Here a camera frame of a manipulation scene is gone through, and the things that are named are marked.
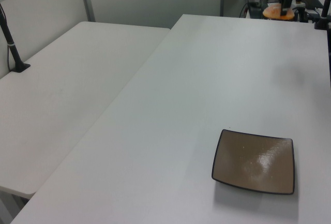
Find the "table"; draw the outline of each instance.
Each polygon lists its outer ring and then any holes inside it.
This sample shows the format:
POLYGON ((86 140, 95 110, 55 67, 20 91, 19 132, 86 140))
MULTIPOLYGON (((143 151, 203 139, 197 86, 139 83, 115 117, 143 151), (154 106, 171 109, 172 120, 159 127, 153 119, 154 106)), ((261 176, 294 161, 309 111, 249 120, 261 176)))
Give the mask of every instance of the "table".
POLYGON ((168 33, 82 22, 0 80, 0 190, 31 198, 168 33))
POLYGON ((184 15, 12 224, 327 223, 330 124, 325 31, 184 15), (292 138, 295 194, 212 180, 223 129, 292 138))

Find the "orange object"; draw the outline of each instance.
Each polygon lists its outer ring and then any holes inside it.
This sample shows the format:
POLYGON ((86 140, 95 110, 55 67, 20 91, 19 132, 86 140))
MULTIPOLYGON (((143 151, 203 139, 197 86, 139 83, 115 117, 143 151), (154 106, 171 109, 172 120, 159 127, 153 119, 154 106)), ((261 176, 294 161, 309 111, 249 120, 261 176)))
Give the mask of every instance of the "orange object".
POLYGON ((263 11, 263 15, 272 20, 291 21, 294 19, 294 12, 291 8, 288 10, 286 16, 280 15, 280 8, 280 3, 272 4, 263 11))

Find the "square plate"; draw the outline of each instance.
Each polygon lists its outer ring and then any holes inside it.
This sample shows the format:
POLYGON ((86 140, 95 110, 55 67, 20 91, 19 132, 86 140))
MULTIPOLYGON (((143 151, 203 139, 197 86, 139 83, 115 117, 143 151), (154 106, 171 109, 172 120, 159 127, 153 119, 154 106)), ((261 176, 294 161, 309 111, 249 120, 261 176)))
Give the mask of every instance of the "square plate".
POLYGON ((291 195, 293 141, 224 129, 216 148, 212 178, 242 189, 291 195))

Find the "white table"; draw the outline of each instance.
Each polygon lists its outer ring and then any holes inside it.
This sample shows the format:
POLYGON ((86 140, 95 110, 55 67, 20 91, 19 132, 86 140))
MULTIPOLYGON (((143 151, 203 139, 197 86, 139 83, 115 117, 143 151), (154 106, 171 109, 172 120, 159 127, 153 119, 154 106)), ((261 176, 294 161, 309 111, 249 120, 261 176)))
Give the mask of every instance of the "white table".
POLYGON ((183 16, 12 224, 328 223, 330 124, 324 31, 183 16), (222 129, 292 138, 295 194, 212 180, 222 129))
POLYGON ((169 32, 83 22, 0 80, 0 190, 30 198, 169 32))

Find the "desk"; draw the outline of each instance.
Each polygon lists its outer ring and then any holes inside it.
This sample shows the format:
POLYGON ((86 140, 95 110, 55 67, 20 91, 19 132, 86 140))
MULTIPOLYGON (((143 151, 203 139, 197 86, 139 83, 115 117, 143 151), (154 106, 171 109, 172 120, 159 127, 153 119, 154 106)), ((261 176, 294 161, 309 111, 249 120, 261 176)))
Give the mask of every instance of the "desk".
POLYGON ((325 31, 184 15, 12 224, 327 223, 330 124, 325 31), (295 194, 212 180, 222 129, 292 138, 295 194))
POLYGON ((0 80, 0 190, 30 198, 168 33, 82 22, 0 80))

